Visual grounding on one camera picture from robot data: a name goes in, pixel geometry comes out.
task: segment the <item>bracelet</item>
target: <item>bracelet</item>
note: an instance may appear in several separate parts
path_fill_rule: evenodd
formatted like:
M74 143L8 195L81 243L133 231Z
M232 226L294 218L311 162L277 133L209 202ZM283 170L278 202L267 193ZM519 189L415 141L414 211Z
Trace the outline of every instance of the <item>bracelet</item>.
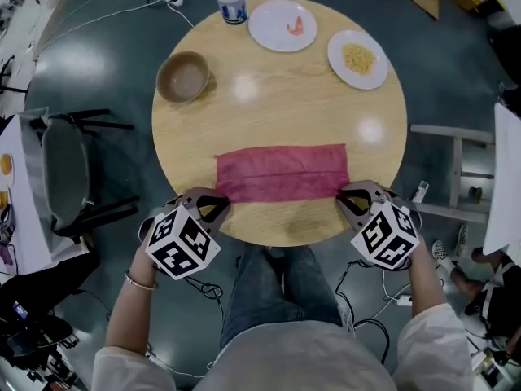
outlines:
M154 285L152 287L148 287L147 285L141 285L140 283L136 283L132 278L130 278L129 272L130 270L127 270L125 272L125 278L130 285L135 285L136 287L140 287L147 291L154 291L156 289L157 282L154 282Z

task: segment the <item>pink towel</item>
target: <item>pink towel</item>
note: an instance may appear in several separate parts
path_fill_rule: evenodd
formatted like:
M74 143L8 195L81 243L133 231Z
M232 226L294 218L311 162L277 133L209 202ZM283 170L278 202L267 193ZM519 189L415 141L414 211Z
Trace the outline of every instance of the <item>pink towel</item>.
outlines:
M343 144L252 147L217 156L216 189L232 203L322 199L348 183Z

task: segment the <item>white sleeve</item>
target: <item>white sleeve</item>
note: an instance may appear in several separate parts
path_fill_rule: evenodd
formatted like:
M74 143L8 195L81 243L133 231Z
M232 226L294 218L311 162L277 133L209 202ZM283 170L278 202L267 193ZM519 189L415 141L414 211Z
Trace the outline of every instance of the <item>white sleeve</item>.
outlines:
M107 347L96 353L92 391L175 391L172 376L128 350Z
M462 322L448 304L417 314L398 337L400 391L471 391L474 372Z

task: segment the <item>bottle label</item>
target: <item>bottle label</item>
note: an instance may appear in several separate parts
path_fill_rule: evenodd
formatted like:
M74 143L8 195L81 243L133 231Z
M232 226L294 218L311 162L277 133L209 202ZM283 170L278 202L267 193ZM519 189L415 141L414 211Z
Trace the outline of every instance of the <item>bottle label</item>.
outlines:
M237 0L232 3L221 3L221 14L226 23L241 24L247 20L246 0Z

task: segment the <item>gray floor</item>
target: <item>gray floor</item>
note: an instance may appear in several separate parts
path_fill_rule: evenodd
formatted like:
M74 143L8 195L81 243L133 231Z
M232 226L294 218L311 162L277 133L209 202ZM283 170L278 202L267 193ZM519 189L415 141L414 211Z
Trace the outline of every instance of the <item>gray floor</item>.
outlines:
M67 0L61 16L87 0ZM55 34L88 20L141 5L146 0L98 0L67 19ZM380 42L401 80L408 122L452 125L493 130L493 103L499 81L508 81L488 44L486 24L440 0L440 20L433 20L410 0L314 0L352 18ZM185 0L183 12L193 23L217 9L215 0ZM28 93L26 108L49 106L52 112L110 108L118 121L132 123L133 132L105 130L91 147L94 151L95 191L102 197L134 192L141 196L140 214L100 228L94 240L102 265L85 283L112 306L125 270L138 246L138 224L147 211L174 196L155 156L151 135L151 105L155 74L162 61L188 31L189 26L166 7L122 14L77 30L40 54ZM449 198L451 143L443 138L409 134L405 156L392 187L410 197L424 179L431 184L426 201L441 204ZM466 149L468 170L492 166L490 155ZM472 181L465 181L466 187ZM455 241L458 222L424 216L423 235L428 244L440 238ZM474 244L483 240L484 227L472 226ZM328 281L334 287L347 261L359 255L344 233L313 245ZM224 289L224 305L233 284L234 260L244 245L227 236L218 237L222 252L198 276ZM371 316L384 304L380 270L352 271L344 291L357 319ZM395 292L408 282L406 273L389 274L387 288ZM150 342L158 356L178 371L202 375L217 355L220 317L215 302L206 300L183 282L162 275L155 294ZM464 299L446 284L457 309ZM80 374L89 379L95 350L103 343L106 311L89 296L73 296L59 313L81 330L80 347L72 354ZM392 345L386 367L396 366L396 339L410 320L410 308L390 305L379 319L387 326ZM380 357L384 340L367 325L357 336ZM191 378L175 376L178 385Z

